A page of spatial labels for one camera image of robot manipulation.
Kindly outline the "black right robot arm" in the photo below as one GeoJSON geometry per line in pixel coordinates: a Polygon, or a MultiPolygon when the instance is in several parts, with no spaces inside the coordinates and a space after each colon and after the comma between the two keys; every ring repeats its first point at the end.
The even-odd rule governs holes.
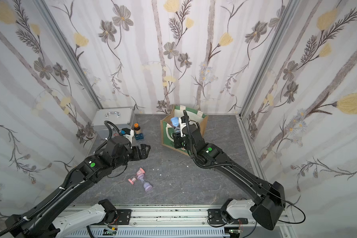
{"type": "Polygon", "coordinates": [[[225,218],[250,218],[267,230],[274,230],[287,205],[284,187],[270,183],[234,162],[220,147],[207,143],[197,123],[191,124],[187,111],[179,118],[179,133],[173,134],[175,148],[183,148],[192,161],[202,169],[214,169],[242,189],[250,198],[226,202],[225,218]]]}

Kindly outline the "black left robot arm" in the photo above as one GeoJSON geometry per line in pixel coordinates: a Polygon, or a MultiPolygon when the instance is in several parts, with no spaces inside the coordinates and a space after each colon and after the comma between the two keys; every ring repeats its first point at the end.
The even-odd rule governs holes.
{"type": "Polygon", "coordinates": [[[0,237],[11,234],[15,238],[55,238],[62,229],[53,224],[54,220],[81,194],[110,175],[120,166],[130,161],[148,158],[150,145],[133,146],[118,127],[104,121],[109,131],[108,138],[79,165],[71,169],[63,183],[47,198],[21,214],[13,214],[6,220],[6,229],[0,237]]]}

